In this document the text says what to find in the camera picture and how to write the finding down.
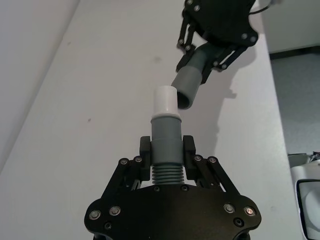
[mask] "gray floor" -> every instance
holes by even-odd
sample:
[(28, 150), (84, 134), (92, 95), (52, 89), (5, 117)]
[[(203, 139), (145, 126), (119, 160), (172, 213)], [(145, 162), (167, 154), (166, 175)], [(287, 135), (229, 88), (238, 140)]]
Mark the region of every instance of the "gray floor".
[(320, 54), (271, 61), (289, 154), (320, 151)]

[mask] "gray tube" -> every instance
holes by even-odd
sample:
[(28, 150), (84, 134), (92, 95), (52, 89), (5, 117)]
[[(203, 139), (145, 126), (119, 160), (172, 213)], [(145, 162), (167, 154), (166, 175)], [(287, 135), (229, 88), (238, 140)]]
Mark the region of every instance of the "gray tube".
[(205, 43), (195, 50), (186, 66), (179, 70), (171, 84), (177, 89), (179, 109), (188, 109), (192, 106), (202, 82), (202, 72), (207, 61), (218, 57), (224, 50), (225, 48)]
[(160, 116), (151, 120), (152, 180), (154, 184), (183, 184), (181, 120)]

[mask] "white wall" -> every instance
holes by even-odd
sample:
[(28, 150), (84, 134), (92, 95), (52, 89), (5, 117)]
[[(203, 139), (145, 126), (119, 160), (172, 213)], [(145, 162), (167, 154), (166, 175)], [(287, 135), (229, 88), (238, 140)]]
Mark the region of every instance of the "white wall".
[(319, 44), (319, 11), (320, 0), (283, 0), (265, 11), (262, 19), (269, 52)]
[(78, 2), (0, 1), (0, 172)]

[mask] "threaded fitting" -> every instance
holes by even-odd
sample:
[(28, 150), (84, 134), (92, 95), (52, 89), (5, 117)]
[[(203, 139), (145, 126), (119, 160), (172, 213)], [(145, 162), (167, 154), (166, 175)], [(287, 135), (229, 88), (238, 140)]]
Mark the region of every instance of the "threaded fitting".
[(152, 167), (153, 184), (183, 184), (182, 165), (161, 164)]

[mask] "white table surface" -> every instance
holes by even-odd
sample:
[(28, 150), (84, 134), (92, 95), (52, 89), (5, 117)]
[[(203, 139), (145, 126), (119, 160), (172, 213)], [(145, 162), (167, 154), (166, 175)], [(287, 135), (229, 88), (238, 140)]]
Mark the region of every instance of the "white table surface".
[[(151, 133), (153, 89), (170, 85), (181, 0), (82, 1), (0, 175), (0, 239), (89, 240), (89, 204)], [(260, 16), (258, 43), (211, 74), (181, 111), (197, 152), (215, 155), (259, 207), (253, 240), (301, 239)]]

